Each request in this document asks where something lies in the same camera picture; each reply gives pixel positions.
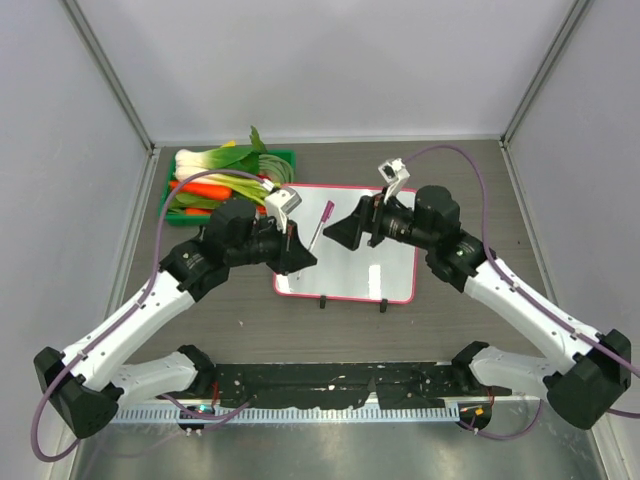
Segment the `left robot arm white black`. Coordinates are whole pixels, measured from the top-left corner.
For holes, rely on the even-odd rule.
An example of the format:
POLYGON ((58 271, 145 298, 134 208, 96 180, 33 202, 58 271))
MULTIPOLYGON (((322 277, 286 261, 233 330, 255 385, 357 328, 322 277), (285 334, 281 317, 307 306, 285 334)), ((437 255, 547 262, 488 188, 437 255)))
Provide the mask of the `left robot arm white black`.
POLYGON ((289 188, 267 196, 265 215, 245 199, 224 202, 101 325, 63 351, 46 347, 36 355, 39 384, 76 438, 95 435, 126 406, 167 393, 200 399, 211 391, 215 366, 193 345, 138 365, 127 361, 162 326, 226 282, 232 268, 264 264, 286 275, 316 265, 289 217, 300 202, 289 188))

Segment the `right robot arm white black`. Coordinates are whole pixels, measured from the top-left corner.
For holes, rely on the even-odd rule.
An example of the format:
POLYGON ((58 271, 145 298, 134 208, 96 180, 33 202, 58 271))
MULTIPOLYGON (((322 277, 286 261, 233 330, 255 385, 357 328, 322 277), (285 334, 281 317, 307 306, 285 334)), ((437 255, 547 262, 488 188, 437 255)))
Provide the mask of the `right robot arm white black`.
POLYGON ((504 352, 475 342, 455 358, 451 380, 465 395, 484 386, 534 396, 570 425, 591 429, 631 385, 631 342, 603 333, 527 285, 480 239, 462 229, 460 207, 442 186, 420 188, 413 207, 382 191, 360 198, 324 236, 355 251, 363 234, 376 247, 389 239, 425 251, 431 272, 506 320, 541 352, 504 352))

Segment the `pink framed whiteboard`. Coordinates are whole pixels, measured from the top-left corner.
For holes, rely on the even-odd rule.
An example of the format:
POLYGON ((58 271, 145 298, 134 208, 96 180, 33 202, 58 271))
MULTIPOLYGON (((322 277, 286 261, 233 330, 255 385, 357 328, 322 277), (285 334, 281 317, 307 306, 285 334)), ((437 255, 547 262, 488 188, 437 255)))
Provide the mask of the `pink framed whiteboard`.
MULTIPOLYGON (((332 200, 335 208, 325 228, 347 217, 362 196, 372 196, 378 187, 293 184, 302 203, 290 214, 298 217, 314 204, 332 200)), ((385 240, 375 248, 367 245, 370 236, 361 237, 360 246, 350 251, 323 236, 317 245, 318 262, 289 275, 276 275, 274 291, 282 296, 407 304, 415 294, 419 252, 416 248, 385 240)))

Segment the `white marker pen pink cap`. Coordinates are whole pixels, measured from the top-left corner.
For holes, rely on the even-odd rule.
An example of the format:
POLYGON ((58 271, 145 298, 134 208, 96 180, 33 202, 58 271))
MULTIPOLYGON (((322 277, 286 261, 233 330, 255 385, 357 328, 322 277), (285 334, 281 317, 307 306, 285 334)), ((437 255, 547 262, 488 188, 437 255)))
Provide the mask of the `white marker pen pink cap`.
POLYGON ((299 234, 303 246, 313 255, 317 255, 320 236, 331 218, 335 203, 326 200, 307 208, 297 219, 299 234))

